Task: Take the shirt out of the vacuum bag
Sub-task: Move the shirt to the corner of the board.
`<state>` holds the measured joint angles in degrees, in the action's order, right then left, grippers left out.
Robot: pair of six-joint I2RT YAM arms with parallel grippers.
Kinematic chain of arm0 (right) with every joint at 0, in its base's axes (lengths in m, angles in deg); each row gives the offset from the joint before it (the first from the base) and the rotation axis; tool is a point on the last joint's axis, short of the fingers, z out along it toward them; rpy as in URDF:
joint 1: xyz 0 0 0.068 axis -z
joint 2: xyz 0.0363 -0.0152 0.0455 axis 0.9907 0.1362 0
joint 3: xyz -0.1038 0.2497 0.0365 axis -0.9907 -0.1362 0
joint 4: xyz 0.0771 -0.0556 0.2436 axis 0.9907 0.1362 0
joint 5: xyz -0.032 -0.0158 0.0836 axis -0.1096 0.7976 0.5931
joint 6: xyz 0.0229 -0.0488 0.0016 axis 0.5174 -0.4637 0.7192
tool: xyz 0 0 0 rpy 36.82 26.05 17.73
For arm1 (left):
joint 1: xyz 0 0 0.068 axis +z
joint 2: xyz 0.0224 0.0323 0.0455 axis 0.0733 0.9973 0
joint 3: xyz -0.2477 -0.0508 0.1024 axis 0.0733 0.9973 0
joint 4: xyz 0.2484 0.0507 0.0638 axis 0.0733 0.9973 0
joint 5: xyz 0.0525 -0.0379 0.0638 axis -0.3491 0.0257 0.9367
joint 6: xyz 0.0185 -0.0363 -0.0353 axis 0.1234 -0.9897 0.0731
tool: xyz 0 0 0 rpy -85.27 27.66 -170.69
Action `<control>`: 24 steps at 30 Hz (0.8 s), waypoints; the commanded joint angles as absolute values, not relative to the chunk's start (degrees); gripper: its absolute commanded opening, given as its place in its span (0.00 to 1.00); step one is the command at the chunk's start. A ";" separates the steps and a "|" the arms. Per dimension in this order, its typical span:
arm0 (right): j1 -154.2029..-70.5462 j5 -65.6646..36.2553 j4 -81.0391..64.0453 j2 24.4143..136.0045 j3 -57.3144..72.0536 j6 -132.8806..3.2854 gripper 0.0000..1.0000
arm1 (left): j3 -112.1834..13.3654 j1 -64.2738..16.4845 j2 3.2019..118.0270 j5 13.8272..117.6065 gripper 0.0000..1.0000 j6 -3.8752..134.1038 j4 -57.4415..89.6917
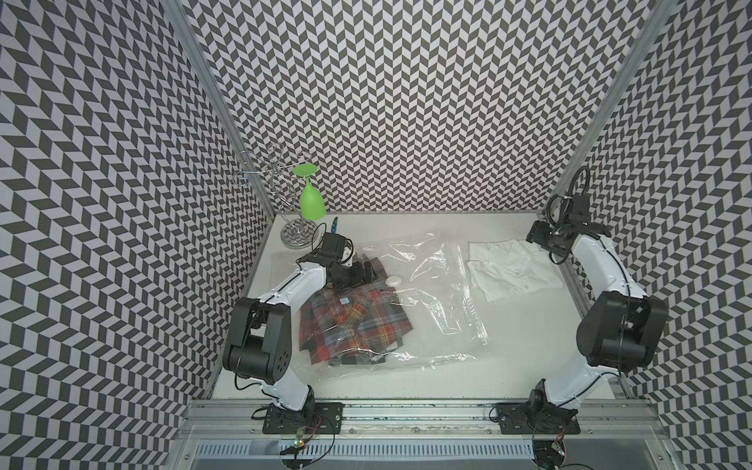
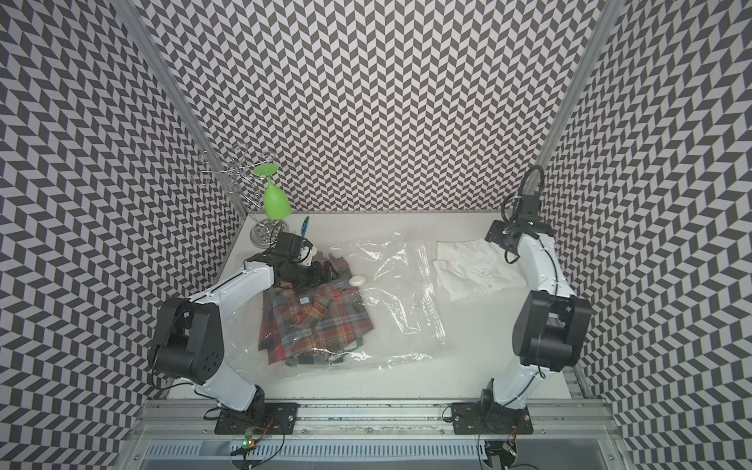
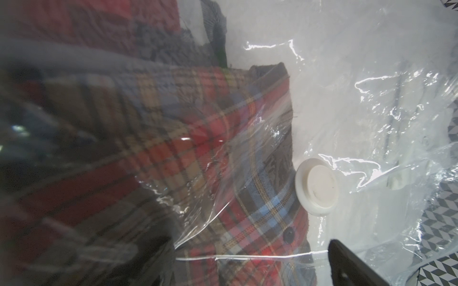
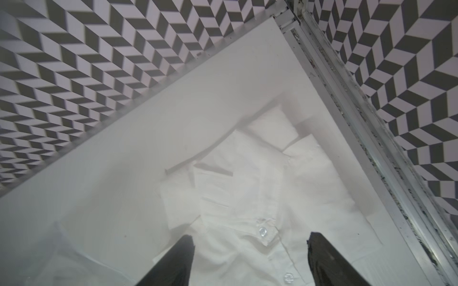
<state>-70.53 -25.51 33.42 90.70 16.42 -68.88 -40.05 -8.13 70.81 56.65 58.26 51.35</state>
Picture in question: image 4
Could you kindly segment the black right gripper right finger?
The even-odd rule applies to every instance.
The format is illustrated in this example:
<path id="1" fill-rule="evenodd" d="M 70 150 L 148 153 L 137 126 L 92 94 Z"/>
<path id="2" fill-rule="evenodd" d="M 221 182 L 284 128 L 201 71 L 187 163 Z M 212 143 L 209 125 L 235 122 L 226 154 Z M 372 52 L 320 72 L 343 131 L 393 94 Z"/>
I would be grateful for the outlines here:
<path id="1" fill-rule="evenodd" d="M 312 232 L 307 244 L 308 264 L 316 286 L 370 286 L 323 234 Z"/>

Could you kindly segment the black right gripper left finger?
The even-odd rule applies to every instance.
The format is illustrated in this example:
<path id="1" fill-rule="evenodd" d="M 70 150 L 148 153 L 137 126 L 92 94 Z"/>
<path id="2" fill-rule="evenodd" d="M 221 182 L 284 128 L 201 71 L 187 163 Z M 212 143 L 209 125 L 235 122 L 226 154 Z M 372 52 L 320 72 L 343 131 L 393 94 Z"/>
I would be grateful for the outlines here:
<path id="1" fill-rule="evenodd" d="M 182 236 L 136 286 L 188 286 L 194 251 L 192 236 Z"/>

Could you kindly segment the white shirt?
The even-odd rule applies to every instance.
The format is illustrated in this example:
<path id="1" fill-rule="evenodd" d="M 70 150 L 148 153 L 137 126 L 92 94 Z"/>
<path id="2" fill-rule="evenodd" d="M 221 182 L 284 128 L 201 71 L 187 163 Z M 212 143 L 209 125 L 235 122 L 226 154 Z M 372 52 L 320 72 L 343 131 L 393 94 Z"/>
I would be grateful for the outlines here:
<path id="1" fill-rule="evenodd" d="M 160 184 L 171 230 L 192 236 L 192 286 L 311 286 L 307 242 L 350 262 L 381 242 L 312 136 L 280 106 L 234 130 Z"/>

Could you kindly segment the clear plastic vacuum bag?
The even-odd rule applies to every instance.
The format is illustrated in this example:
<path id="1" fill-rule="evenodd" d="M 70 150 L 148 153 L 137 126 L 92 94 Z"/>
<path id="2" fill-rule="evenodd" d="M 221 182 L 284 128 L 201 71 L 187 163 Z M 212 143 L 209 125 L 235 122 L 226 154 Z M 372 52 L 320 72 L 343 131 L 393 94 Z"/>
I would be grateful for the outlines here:
<path id="1" fill-rule="evenodd" d="M 134 286 L 136 283 L 79 251 L 58 223 L 18 260 L 1 268 L 2 286 Z"/>

